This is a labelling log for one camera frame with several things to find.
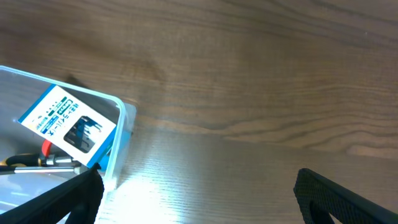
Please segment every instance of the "metal rod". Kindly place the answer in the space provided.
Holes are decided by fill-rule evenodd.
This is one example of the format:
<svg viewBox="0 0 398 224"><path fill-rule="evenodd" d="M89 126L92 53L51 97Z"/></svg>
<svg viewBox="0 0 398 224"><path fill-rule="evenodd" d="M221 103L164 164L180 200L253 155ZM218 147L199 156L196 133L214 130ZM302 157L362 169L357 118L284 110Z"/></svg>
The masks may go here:
<svg viewBox="0 0 398 224"><path fill-rule="evenodd" d="M74 167L16 167L16 174L25 173L49 173L49 172L73 172Z"/></svg>
<svg viewBox="0 0 398 224"><path fill-rule="evenodd" d="M55 163L60 164L60 163L72 163L75 162L76 160L73 159L70 156L60 156L55 158Z"/></svg>

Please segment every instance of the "wood grain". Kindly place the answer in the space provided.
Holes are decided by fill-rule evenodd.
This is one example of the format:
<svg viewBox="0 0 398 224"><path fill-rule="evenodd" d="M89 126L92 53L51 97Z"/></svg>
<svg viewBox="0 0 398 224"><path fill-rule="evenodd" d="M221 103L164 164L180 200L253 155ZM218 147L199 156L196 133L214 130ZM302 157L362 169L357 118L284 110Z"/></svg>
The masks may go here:
<svg viewBox="0 0 398 224"><path fill-rule="evenodd" d="M302 167L398 211L395 1L0 1L1 64L137 106L101 221L301 223Z"/></svg>

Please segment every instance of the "screwdriver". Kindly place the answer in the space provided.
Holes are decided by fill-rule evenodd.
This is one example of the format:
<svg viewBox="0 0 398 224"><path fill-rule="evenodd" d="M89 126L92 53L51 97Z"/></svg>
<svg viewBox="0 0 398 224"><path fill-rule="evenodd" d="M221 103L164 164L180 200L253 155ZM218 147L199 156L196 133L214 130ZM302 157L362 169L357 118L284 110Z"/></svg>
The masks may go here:
<svg viewBox="0 0 398 224"><path fill-rule="evenodd" d="M77 165L77 161L70 156L56 156L54 154L49 155L48 158L42 158L39 153L37 154L19 154L11 156L2 162L0 165L4 166L57 166L59 164L70 164L71 166Z"/></svg>
<svg viewBox="0 0 398 224"><path fill-rule="evenodd" d="M58 172L74 172L81 174L87 171L85 166L81 167L14 167L14 166L0 166L0 175L9 174L26 174L26 173L58 173Z"/></svg>

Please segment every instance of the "black handle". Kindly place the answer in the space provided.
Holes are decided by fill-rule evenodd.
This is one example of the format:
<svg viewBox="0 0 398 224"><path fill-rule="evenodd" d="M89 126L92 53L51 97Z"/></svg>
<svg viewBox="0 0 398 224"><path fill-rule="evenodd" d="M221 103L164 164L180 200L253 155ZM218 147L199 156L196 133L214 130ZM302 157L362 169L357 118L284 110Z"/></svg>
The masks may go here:
<svg viewBox="0 0 398 224"><path fill-rule="evenodd" d="M15 174L16 167L0 166L0 175Z"/></svg>
<svg viewBox="0 0 398 224"><path fill-rule="evenodd" d="M21 154L11 156L1 162L5 166L41 166L40 154Z"/></svg>
<svg viewBox="0 0 398 224"><path fill-rule="evenodd" d="M397 223L398 215L362 198L310 169L298 172L294 194L306 224Z"/></svg>

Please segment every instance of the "package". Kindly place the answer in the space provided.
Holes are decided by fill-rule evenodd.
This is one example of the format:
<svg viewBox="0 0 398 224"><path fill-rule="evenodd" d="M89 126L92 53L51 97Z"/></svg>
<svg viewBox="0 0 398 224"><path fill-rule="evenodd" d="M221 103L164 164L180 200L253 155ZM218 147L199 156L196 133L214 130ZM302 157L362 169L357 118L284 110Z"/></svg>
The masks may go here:
<svg viewBox="0 0 398 224"><path fill-rule="evenodd" d="M54 84L18 121L87 167L111 149L116 131L113 122Z"/></svg>

